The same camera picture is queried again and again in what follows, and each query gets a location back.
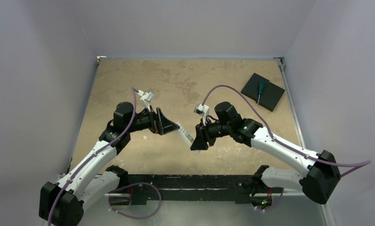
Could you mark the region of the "white remote control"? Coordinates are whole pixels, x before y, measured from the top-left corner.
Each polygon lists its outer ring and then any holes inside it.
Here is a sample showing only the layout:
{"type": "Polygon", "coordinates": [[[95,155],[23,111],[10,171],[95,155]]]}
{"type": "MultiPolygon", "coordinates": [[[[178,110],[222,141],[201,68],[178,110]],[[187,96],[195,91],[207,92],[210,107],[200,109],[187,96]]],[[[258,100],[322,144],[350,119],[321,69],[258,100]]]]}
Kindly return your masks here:
{"type": "Polygon", "coordinates": [[[192,151],[191,147],[192,147],[194,138],[179,122],[176,122],[176,124],[179,127],[179,129],[177,130],[177,133],[182,138],[182,140],[186,143],[186,145],[189,147],[189,150],[192,151]]]}

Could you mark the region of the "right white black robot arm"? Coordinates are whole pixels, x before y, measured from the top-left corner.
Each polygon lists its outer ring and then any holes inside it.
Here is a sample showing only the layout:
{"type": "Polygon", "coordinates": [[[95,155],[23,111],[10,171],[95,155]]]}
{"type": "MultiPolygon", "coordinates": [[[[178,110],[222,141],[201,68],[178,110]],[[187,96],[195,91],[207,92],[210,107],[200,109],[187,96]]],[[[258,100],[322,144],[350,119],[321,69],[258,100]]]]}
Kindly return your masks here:
{"type": "Polygon", "coordinates": [[[261,123],[242,118],[230,102],[216,105],[216,119],[203,104],[198,104],[194,112],[202,118],[195,127],[192,151],[207,150],[217,138],[229,136],[237,143],[264,151],[292,167],[286,170],[261,166],[252,179],[253,188],[259,192],[274,187],[288,188],[302,191],[318,204],[326,204],[340,182],[342,176],[332,153],[326,150],[317,153],[269,133],[261,123]]]}

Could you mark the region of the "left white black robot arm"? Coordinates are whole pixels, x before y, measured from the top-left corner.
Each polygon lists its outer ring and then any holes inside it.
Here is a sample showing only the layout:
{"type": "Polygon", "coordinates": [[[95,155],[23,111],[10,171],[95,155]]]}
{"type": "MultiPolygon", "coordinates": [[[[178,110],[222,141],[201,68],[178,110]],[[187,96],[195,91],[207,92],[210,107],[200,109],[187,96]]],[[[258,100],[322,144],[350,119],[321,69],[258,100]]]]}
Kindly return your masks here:
{"type": "Polygon", "coordinates": [[[180,126],[167,119],[159,107],[149,106],[137,113],[134,104],[119,103],[89,154],[56,183],[47,182],[41,188],[39,217],[48,225],[76,226],[88,207],[105,193],[124,192],[128,188],[126,171],[111,166],[101,177],[96,175],[130,142],[132,132],[145,129],[165,135],[180,126]]]}

